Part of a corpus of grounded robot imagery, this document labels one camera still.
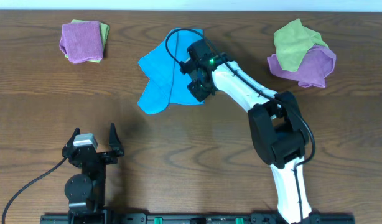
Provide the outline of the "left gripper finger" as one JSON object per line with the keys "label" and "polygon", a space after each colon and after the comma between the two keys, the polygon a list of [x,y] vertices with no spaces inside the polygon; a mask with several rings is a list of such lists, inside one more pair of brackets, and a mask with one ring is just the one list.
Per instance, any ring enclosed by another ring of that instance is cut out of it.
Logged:
{"label": "left gripper finger", "polygon": [[110,126],[110,132],[109,132],[109,146],[112,148],[112,150],[122,150],[122,144],[119,140],[116,126],[114,123],[111,123]]}
{"label": "left gripper finger", "polygon": [[70,137],[70,139],[66,143],[66,146],[73,146],[73,142],[74,142],[76,136],[78,136],[79,134],[80,134],[80,128],[75,128],[72,136]]}

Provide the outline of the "blue microfiber cloth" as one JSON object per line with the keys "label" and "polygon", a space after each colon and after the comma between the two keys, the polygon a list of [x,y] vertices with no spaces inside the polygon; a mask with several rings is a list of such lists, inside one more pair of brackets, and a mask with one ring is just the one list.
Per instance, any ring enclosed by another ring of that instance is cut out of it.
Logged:
{"label": "blue microfiber cloth", "polygon": [[138,61],[140,68],[149,79],[138,101],[138,106],[145,114],[160,113],[169,104],[203,104],[187,89],[191,78],[180,72],[178,64],[189,58],[187,48],[200,40],[202,34],[201,29],[196,29],[195,32],[176,32],[167,36],[158,47]]}

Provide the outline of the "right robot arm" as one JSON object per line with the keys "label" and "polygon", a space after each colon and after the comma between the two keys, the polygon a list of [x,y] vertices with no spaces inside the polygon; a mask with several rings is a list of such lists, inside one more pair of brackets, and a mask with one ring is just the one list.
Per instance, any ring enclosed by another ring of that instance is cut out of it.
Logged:
{"label": "right robot arm", "polygon": [[294,95],[262,86],[204,40],[192,43],[187,53],[180,70],[192,79],[191,94],[202,101],[222,91],[247,112],[254,149],[273,173],[279,214],[287,223],[306,223],[312,209],[305,193],[303,163],[312,138]]}

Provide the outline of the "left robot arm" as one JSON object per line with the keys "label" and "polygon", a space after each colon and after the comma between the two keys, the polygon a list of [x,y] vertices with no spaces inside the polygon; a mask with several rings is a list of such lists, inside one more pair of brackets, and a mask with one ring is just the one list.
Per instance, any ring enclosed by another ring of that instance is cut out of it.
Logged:
{"label": "left robot arm", "polygon": [[81,170],[80,174],[69,178],[65,184],[68,198],[68,217],[76,219],[101,215],[105,206],[106,166],[116,164],[118,157],[124,156],[124,149],[112,123],[109,131],[107,152],[98,152],[94,134],[81,134],[76,128],[62,149],[62,156]]}

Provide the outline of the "crumpled green cloth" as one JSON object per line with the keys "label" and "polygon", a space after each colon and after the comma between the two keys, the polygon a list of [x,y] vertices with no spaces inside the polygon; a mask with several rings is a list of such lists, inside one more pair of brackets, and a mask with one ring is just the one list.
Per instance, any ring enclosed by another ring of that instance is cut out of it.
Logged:
{"label": "crumpled green cloth", "polygon": [[276,57],[281,68],[296,72],[308,50],[319,45],[328,48],[320,33],[302,25],[300,19],[289,22],[274,33]]}

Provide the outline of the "crumpled purple cloth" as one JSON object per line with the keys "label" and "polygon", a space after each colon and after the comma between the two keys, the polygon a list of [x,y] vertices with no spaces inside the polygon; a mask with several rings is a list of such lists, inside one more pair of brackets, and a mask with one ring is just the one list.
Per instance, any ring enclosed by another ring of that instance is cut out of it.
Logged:
{"label": "crumpled purple cloth", "polygon": [[303,88],[311,86],[325,88],[325,78],[335,69],[337,56],[329,48],[314,45],[303,58],[296,72],[283,70],[276,54],[267,58],[270,72],[279,78],[297,81]]}

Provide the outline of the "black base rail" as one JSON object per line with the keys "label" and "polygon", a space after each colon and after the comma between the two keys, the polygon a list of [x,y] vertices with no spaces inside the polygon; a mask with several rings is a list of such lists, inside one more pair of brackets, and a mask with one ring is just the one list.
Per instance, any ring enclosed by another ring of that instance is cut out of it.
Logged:
{"label": "black base rail", "polygon": [[286,224],[278,213],[263,212],[250,215],[146,215],[145,213],[46,214],[40,224]]}

